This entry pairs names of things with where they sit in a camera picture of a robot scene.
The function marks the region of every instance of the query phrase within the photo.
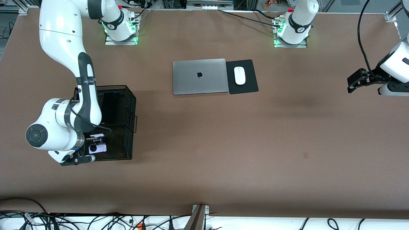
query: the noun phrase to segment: black wire basket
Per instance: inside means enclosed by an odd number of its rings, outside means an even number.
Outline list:
[[[84,156],[93,155],[95,161],[131,160],[133,153],[133,136],[136,132],[137,116],[136,97],[127,86],[97,86],[98,103],[102,112],[100,126],[108,127],[112,131],[102,138],[106,144],[106,151],[90,153],[92,140],[86,140],[82,148],[76,151],[69,159],[61,163],[62,166],[85,163]],[[90,135],[103,134],[107,130],[95,128],[84,133],[85,138]]]

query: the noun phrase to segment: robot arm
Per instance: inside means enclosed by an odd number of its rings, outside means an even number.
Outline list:
[[[348,93],[362,86],[383,84],[380,95],[409,96],[409,34],[371,72],[359,69],[348,78]]]
[[[81,16],[115,25],[108,26],[107,33],[121,41],[133,34],[124,12],[127,10],[120,10],[115,0],[43,0],[41,4],[41,47],[74,74],[79,102],[60,98],[47,101],[40,117],[27,129],[26,140],[34,148],[48,150],[59,163],[82,147],[83,132],[92,131],[102,119],[94,66],[82,41]]]
[[[300,0],[293,12],[284,14],[285,26],[277,35],[289,44],[301,43],[308,36],[318,9],[317,0]]]

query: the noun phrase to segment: white floor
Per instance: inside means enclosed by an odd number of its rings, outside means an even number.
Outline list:
[[[66,217],[66,219],[71,222],[85,222],[89,223],[94,217]],[[129,224],[129,220],[133,220],[133,225]],[[186,225],[189,217],[182,217],[173,220],[173,225],[176,230],[183,229]],[[112,220],[112,217],[107,217],[97,222],[94,222],[89,230],[102,230],[102,228]],[[141,216],[127,216],[123,218],[126,222],[122,224],[115,224],[112,230],[128,230],[135,226],[136,223],[142,220]],[[169,220],[169,216],[150,216],[145,220],[145,224],[160,224],[164,221]],[[208,216],[206,220],[205,230],[209,230],[210,227],[213,229],[221,228],[221,230],[299,230],[304,222],[305,218],[273,218],[273,217],[211,217]],[[358,223],[360,219],[335,219],[338,223],[339,229],[341,230],[356,230],[358,228]],[[32,219],[34,223],[41,224],[38,219]],[[66,226],[77,229],[86,230],[88,224],[78,223],[75,228],[70,224],[65,224]],[[1,230],[16,230],[24,224],[23,218],[8,218],[0,220]],[[164,230],[169,229],[169,223],[163,224],[161,226]],[[147,227],[147,230],[153,230],[154,226]],[[44,230],[43,226],[33,227],[33,230]],[[310,218],[305,225],[304,230],[329,230],[331,229],[327,225],[327,218]],[[360,230],[403,230],[409,229],[409,220],[387,220],[387,219],[366,219]],[[64,226],[60,226],[60,230],[70,230]]]

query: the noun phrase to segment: metal post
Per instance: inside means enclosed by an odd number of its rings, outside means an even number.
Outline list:
[[[183,230],[203,230],[205,224],[205,216],[209,213],[207,205],[194,205],[193,214]]]
[[[387,23],[394,23],[396,21],[396,15],[403,9],[402,1],[399,1],[389,11],[384,13],[384,17]]]

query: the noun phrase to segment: black strap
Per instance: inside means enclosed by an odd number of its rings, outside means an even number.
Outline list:
[[[92,76],[88,76],[88,65],[91,65]],[[91,57],[88,54],[81,52],[78,55],[78,68],[80,77],[75,78],[77,85],[86,86],[94,85],[96,82],[94,66]]]
[[[295,32],[297,34],[301,34],[303,33],[306,29],[308,29],[308,27],[310,27],[311,23],[309,23],[308,25],[300,25],[297,24],[293,19],[292,19],[292,14],[290,14],[290,16],[288,17],[288,22],[290,23],[291,27],[294,28]]]
[[[120,10],[120,12],[121,15],[119,16],[119,18],[113,22],[106,22],[102,20],[102,23],[105,25],[105,27],[107,27],[110,30],[116,30],[118,25],[124,21],[124,13],[122,12],[122,10]]]

